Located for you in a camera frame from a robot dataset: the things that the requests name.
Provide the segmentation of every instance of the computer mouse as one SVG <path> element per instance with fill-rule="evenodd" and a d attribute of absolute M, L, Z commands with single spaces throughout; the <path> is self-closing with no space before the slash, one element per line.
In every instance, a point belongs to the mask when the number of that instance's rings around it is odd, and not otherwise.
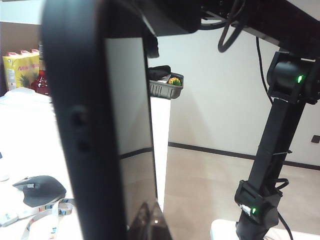
<path fill-rule="evenodd" d="M 52 176 L 26 177 L 12 186 L 23 191 L 23 202 L 30 207 L 37 207 L 63 199 L 65 187 Z"/>

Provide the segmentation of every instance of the white table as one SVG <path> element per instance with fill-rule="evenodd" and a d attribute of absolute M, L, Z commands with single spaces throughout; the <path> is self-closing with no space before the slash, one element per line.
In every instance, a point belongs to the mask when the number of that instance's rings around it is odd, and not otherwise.
<path fill-rule="evenodd" d="M 73 198 L 52 106 L 48 97 L 28 94 L 0 98 L 0 152 L 3 155 L 0 171 L 5 164 L 10 176 L 9 180 L 0 182 L 0 214 L 29 208 L 23 203 L 23 192 L 12 186 L 25 177 L 52 176 L 65 187 L 66 198 Z M 50 217 L 31 226 L 29 240 L 48 239 Z M 0 227 L 0 239 L 20 240 L 29 219 Z M 77 208 L 59 221 L 59 240 L 83 239 Z"/>
<path fill-rule="evenodd" d="M 320 240 L 320 236 L 291 231 L 294 240 Z M 215 220 L 210 229 L 211 240 L 239 240 L 236 234 L 236 222 L 227 220 Z M 290 240 L 288 232 L 284 229 L 271 228 L 265 240 Z"/>

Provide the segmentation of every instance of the black cable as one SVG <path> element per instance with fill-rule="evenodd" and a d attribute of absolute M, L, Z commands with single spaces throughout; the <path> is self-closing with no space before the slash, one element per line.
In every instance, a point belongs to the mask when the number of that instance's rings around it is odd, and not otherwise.
<path fill-rule="evenodd" d="M 274 101 L 268 95 L 268 89 L 267 89 L 267 85 L 266 85 L 266 81 L 265 81 L 265 77 L 264 77 L 264 70 L 263 70 L 263 66 L 262 66 L 262 57 L 261 57 L 261 51 L 260 51 L 259 38 L 257 36 L 255 37 L 255 42 L 256 42 L 256 50 L 258 52 L 258 57 L 259 57 L 259 65 L 260 65 L 260 74 L 261 74 L 262 84 L 263 84 L 265 93 L 267 94 L 267 96 L 270 100 L 270 103 L 273 104 Z"/>
<path fill-rule="evenodd" d="M 242 17 L 240 18 L 238 24 L 235 27 L 235 30 L 233 31 L 233 33 L 231 34 L 231 36 L 229 37 L 229 39 L 225 42 L 229 27 L 231 25 L 231 23 L 233 22 L 234 19 L 234 15 L 235 15 L 235 11 L 237 9 L 237 5 L 238 5 L 239 0 L 235 0 L 233 3 L 233 6 L 231 8 L 231 12 L 227 18 L 227 22 L 224 26 L 222 35 L 220 37 L 219 43 L 218 43 L 218 50 L 220 53 L 224 53 L 225 51 L 227 51 L 231 45 L 236 41 L 237 37 L 240 35 L 240 33 L 242 32 L 242 30 L 245 28 L 246 23 L 249 19 L 249 15 L 248 14 L 243 14 Z"/>
<path fill-rule="evenodd" d="M 290 230 L 288 224 L 286 223 L 286 221 L 284 220 L 284 218 L 281 216 L 281 214 L 280 214 L 279 211 L 278 211 L 278 217 L 279 217 L 281 223 L 283 224 L 284 228 L 287 230 L 287 232 L 288 232 L 288 234 L 289 234 L 289 236 L 290 236 L 290 239 L 291 239 L 291 240 L 294 240 L 294 237 L 292 236 L 292 233 L 291 233 L 291 230 Z"/>
<path fill-rule="evenodd" d="M 232 21 L 243 11 L 244 7 L 246 5 L 246 0 L 243 0 L 243 3 L 241 5 L 241 7 L 239 8 L 239 10 L 236 12 L 236 14 L 234 14 L 234 16 L 232 17 Z M 215 30 L 215 29 L 221 29 L 224 28 L 227 24 L 227 20 L 222 20 L 219 22 L 214 22 L 214 23 L 201 23 L 199 30 Z"/>
<path fill-rule="evenodd" d="M 280 190 L 285 188 L 286 186 L 289 185 L 289 180 L 286 178 L 278 178 L 275 181 L 273 181 L 274 183 L 283 183 L 280 186 L 276 187 L 275 189 Z"/>
<path fill-rule="evenodd" d="M 199 30 L 215 30 L 215 29 L 221 29 L 226 26 L 227 21 L 222 20 L 220 22 L 215 23 L 201 23 Z"/>

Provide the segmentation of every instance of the white lanyard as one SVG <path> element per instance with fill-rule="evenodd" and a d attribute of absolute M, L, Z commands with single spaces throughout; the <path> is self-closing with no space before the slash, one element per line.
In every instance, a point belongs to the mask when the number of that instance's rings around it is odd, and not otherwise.
<path fill-rule="evenodd" d="M 37 206 L 33 208 L 28 208 L 22 212 L 16 213 L 16 212 L 8 212 L 2 216 L 0 216 L 0 227 L 7 227 L 10 224 L 13 224 L 14 222 L 18 221 L 19 219 L 25 219 L 30 216 L 36 215 L 40 212 L 43 212 L 47 209 L 52 209 L 54 206 L 54 202 L 48 203 L 46 205 Z"/>
<path fill-rule="evenodd" d="M 37 215 L 30 219 L 29 223 L 26 225 L 24 232 L 22 234 L 21 240 L 28 240 L 30 234 L 31 225 L 42 219 L 45 216 L 52 215 L 53 220 L 50 226 L 50 233 L 48 235 L 49 240 L 54 240 L 57 238 L 59 217 L 70 215 L 72 213 L 73 205 L 75 205 L 75 200 L 70 198 L 64 198 L 57 201 L 52 207 L 43 209 Z"/>

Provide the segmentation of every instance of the red bottle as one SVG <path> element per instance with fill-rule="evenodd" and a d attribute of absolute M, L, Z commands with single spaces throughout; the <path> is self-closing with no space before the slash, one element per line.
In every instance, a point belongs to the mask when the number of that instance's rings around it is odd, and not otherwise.
<path fill-rule="evenodd" d="M 39 59 L 39 75 L 36 78 L 36 80 L 31 83 L 31 88 L 35 90 L 36 93 L 38 94 L 43 94 L 43 95 L 49 95 L 49 87 L 48 87 L 48 81 L 46 78 L 46 66 L 45 66 L 45 61 L 44 61 L 44 48 L 43 45 L 40 43 L 39 44 L 39 54 L 40 54 L 40 59 Z"/>

